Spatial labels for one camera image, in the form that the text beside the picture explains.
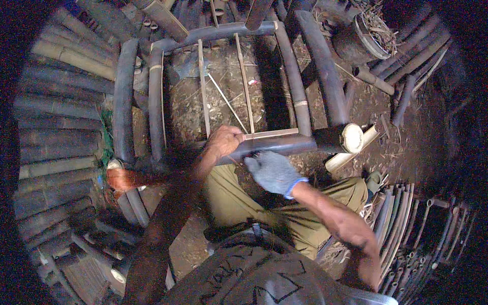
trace dirt floor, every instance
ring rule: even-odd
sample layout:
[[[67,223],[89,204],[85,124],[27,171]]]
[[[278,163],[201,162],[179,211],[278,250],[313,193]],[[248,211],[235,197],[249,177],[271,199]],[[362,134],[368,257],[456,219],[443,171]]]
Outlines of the dirt floor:
[[[290,94],[287,89],[283,68],[277,65],[267,50],[268,38],[242,38],[241,48],[244,54],[247,81],[255,80],[249,86],[251,106],[256,132],[295,127]],[[221,41],[220,49],[208,49],[207,70],[217,82],[222,92],[234,107],[246,129],[249,127],[247,107],[244,100],[241,71],[237,58],[236,46],[229,41]],[[300,38],[294,44],[295,54],[300,68],[310,62],[310,57]],[[336,63],[344,70],[351,72],[351,66],[340,60],[331,47]],[[175,53],[174,57],[187,56]],[[443,140],[443,109],[442,103],[435,98],[430,81],[417,92],[417,99],[410,103],[404,116],[404,125],[399,129],[389,123],[390,97],[375,87],[354,79],[351,75],[338,68],[343,82],[357,82],[357,90],[351,108],[351,121],[366,129],[376,124],[380,136],[356,158],[336,173],[328,173],[325,161],[331,156],[326,153],[306,153],[290,156],[300,174],[310,177],[317,187],[324,187],[332,181],[346,177],[361,176],[363,172],[379,169],[389,174],[389,183],[415,182],[416,189],[421,192],[425,181],[435,178],[436,165],[444,155]],[[211,130],[220,124],[240,126],[220,96],[215,85],[206,80],[207,107],[210,115]],[[173,126],[173,143],[205,140],[205,124],[202,111],[202,94],[198,77],[188,77],[177,85],[169,88],[165,96],[165,114],[167,121]],[[307,90],[311,105],[312,127],[314,129],[327,126],[326,115],[318,83],[314,82]],[[387,131],[383,127],[380,116],[386,121]],[[147,139],[141,137],[140,145],[147,145]],[[252,179],[244,167],[237,168],[239,183],[253,198],[259,200],[269,197]],[[164,194],[164,189],[146,189],[142,192],[144,203],[152,211]],[[178,235],[170,248],[170,255],[177,278],[181,279],[193,268],[201,264],[207,257],[203,230],[206,223],[202,213],[196,210],[186,226]],[[343,260],[342,255],[323,263],[337,278],[342,267],[337,263]]]

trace leg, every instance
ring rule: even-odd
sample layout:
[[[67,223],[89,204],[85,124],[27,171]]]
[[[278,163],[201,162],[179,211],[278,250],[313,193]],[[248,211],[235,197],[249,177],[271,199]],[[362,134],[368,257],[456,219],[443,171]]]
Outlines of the leg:
[[[364,179],[348,178],[324,189],[322,193],[347,205],[356,213],[361,212],[367,200]],[[288,219],[288,227],[294,236],[295,247],[303,255],[314,260],[320,245],[330,237],[329,231],[318,218],[300,204],[279,209]]]
[[[239,186],[236,166],[216,166],[207,177],[210,212],[216,226],[228,226],[245,222],[251,217],[262,223],[273,225],[275,217],[261,212],[263,207],[252,200]]]

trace bucket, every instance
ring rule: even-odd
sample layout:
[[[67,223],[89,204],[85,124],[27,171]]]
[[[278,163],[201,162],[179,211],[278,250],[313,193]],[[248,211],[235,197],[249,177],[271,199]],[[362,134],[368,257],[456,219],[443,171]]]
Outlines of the bucket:
[[[345,61],[361,65],[376,59],[385,60],[391,55],[368,33],[362,14],[354,16],[353,22],[332,37],[337,55]]]

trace gray glove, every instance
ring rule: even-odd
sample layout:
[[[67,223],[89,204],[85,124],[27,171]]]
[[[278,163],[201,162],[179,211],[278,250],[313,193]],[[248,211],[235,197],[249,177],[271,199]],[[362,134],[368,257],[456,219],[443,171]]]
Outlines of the gray glove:
[[[260,186],[268,192],[282,194],[287,199],[293,199],[291,190],[298,182],[308,182],[307,178],[297,173],[286,157],[272,151],[261,152],[256,158],[245,158],[244,163]]]

